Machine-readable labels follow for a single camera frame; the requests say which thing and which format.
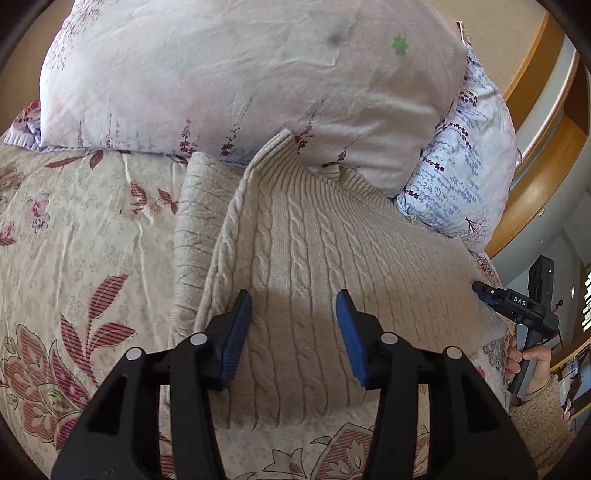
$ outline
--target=white pillow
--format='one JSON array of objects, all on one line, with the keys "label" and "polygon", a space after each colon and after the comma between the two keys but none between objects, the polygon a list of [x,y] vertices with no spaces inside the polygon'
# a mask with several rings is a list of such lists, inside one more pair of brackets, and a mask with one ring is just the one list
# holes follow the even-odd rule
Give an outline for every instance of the white pillow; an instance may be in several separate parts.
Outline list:
[{"label": "white pillow", "polygon": [[302,161],[384,193],[453,114],[466,50],[422,0],[77,0],[41,72],[42,145]]},{"label": "white pillow", "polygon": [[505,101],[462,36],[468,65],[456,113],[421,153],[396,206],[479,254],[501,221],[521,154]]}]

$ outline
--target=blue gripper pad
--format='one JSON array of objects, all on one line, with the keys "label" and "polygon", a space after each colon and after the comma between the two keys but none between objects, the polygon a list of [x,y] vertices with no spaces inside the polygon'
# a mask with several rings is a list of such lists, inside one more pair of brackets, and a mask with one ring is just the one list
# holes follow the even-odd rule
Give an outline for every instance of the blue gripper pad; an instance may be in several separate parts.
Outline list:
[{"label": "blue gripper pad", "polygon": [[483,302],[489,304],[491,307],[495,307],[499,304],[499,300],[491,297],[490,295],[486,295],[484,293],[479,293],[478,298],[481,299]]},{"label": "blue gripper pad", "polygon": [[207,372],[216,384],[215,389],[223,390],[234,380],[248,327],[252,322],[252,299],[246,290],[241,290],[234,301],[232,310],[211,319],[205,334],[213,346],[214,364],[202,365],[202,374]]},{"label": "blue gripper pad", "polygon": [[232,316],[234,316],[232,328],[228,333],[226,345],[222,349],[222,370],[220,371],[220,380],[222,384],[229,385],[236,376],[238,362],[244,347],[244,341],[248,334],[248,327],[252,322],[252,298],[246,290],[236,298],[232,307]]},{"label": "blue gripper pad", "polygon": [[368,387],[368,349],[375,348],[375,341],[383,332],[373,315],[358,312],[347,290],[336,296],[336,319],[345,341],[353,375],[361,386]]}]

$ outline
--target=red leaf pattern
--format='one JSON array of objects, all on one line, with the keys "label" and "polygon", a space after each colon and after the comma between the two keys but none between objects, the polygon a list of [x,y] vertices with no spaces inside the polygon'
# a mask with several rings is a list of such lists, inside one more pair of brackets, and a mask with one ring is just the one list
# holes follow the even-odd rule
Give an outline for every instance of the red leaf pattern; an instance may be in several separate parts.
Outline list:
[{"label": "red leaf pattern", "polygon": [[63,315],[61,316],[61,339],[64,342],[68,355],[74,360],[74,363],[76,363],[76,365],[78,365],[78,367],[87,374],[94,383],[98,383],[90,367],[90,362],[86,358],[86,355],[84,355],[82,343],[75,328]]},{"label": "red leaf pattern", "polygon": [[49,351],[49,362],[53,375],[56,378],[57,386],[60,387],[63,394],[69,398],[74,405],[78,408],[84,409],[90,396],[78,379],[64,366],[60,354],[57,352],[56,340],[52,343]]},{"label": "red leaf pattern", "polygon": [[90,306],[88,308],[88,318],[90,321],[101,316],[109,305],[113,303],[126,279],[127,275],[114,275],[113,277],[107,278],[97,287],[93,296],[90,298]]},{"label": "red leaf pattern", "polygon": [[12,245],[14,243],[14,239],[12,238],[5,238],[0,235],[0,247],[7,247],[8,245]]},{"label": "red leaf pattern", "polygon": [[148,203],[146,191],[134,181],[131,182],[131,194],[137,199],[135,206],[144,207]]},{"label": "red leaf pattern", "polygon": [[170,194],[164,190],[158,189],[158,194],[160,195],[160,199],[166,205],[170,205],[170,210],[172,211],[173,215],[176,215],[178,211],[178,202],[173,201],[173,198],[170,196]]},{"label": "red leaf pattern", "polygon": [[17,339],[18,356],[27,366],[29,373],[37,380],[37,385],[55,383],[47,359],[47,350],[41,339],[23,325],[17,326]]},{"label": "red leaf pattern", "polygon": [[92,336],[87,352],[91,355],[98,347],[119,345],[134,333],[135,330],[133,328],[121,325],[120,323],[105,323]]},{"label": "red leaf pattern", "polygon": [[173,202],[173,198],[170,196],[170,194],[168,192],[158,189],[158,194],[160,195],[160,198],[162,199],[162,201],[164,203],[172,203]]},{"label": "red leaf pattern", "polygon": [[170,440],[165,434],[163,434],[162,432],[158,432],[158,440],[160,440],[161,442],[164,443],[168,443],[169,445],[172,445],[173,442],[172,440]]},{"label": "red leaf pattern", "polygon": [[164,476],[170,476],[174,473],[174,462],[172,455],[168,455],[167,453],[162,453],[160,455],[160,469],[162,470],[162,474]]},{"label": "red leaf pattern", "polygon": [[64,418],[62,418],[56,425],[56,433],[53,437],[54,444],[56,446],[56,450],[61,450],[66,442],[66,439],[70,436],[70,432],[76,425],[78,418],[80,416],[80,412],[77,411],[72,413]]},{"label": "red leaf pattern", "polygon": [[53,162],[50,162],[47,165],[45,165],[45,168],[60,168],[65,165],[68,165],[72,162],[75,162],[76,160],[79,160],[85,156],[86,155],[81,155],[80,157],[69,157],[69,158],[64,158],[62,160],[53,161]]},{"label": "red leaf pattern", "polygon": [[184,157],[181,157],[180,155],[169,155],[169,157],[173,162],[179,163],[181,165],[188,165],[189,164],[187,159]]},{"label": "red leaf pattern", "polygon": [[94,170],[95,169],[95,167],[103,159],[103,156],[104,155],[105,155],[105,152],[103,152],[102,150],[99,150],[99,151],[95,152],[94,155],[92,155],[92,157],[90,158],[90,169],[91,170]]}]

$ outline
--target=cable knit pattern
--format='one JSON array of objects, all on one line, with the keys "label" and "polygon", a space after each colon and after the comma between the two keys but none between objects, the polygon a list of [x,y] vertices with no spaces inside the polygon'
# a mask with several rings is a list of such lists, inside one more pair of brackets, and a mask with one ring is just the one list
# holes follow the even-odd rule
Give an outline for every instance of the cable knit pattern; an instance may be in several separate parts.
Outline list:
[{"label": "cable knit pattern", "polygon": [[212,395],[218,426],[300,424],[375,400],[352,377],[334,300],[353,301],[413,345],[467,354],[505,323],[472,293],[472,256],[406,220],[354,171],[328,179],[298,162],[288,131],[251,161],[228,206],[193,331],[251,292],[254,323],[229,393]]},{"label": "cable knit pattern", "polygon": [[174,305],[170,346],[193,329],[213,248],[242,171],[197,153],[187,166],[174,230]]}]

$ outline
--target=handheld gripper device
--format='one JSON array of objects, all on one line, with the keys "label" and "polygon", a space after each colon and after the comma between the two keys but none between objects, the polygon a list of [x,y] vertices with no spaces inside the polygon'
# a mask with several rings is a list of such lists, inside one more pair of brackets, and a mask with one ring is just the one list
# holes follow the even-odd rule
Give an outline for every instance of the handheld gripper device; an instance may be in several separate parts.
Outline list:
[{"label": "handheld gripper device", "polygon": [[127,350],[78,419],[51,480],[165,480],[158,450],[161,385],[170,385],[176,478],[226,480],[207,391],[224,390],[234,379],[251,320],[251,296],[241,290],[231,312],[176,348]]},{"label": "handheld gripper device", "polygon": [[413,477],[418,385],[428,384],[430,440],[424,480],[533,480],[537,471],[505,410],[463,352],[413,348],[358,312],[347,290],[336,317],[354,376],[380,388],[374,436],[362,480]]},{"label": "handheld gripper device", "polygon": [[[481,281],[475,281],[472,290],[494,311],[517,324],[517,348],[527,350],[558,332],[558,317],[550,311],[553,284],[554,262],[540,255],[530,268],[529,297],[510,288],[493,288]],[[536,360],[522,360],[519,363],[521,370],[513,377],[507,390],[525,400],[536,363]]]}]

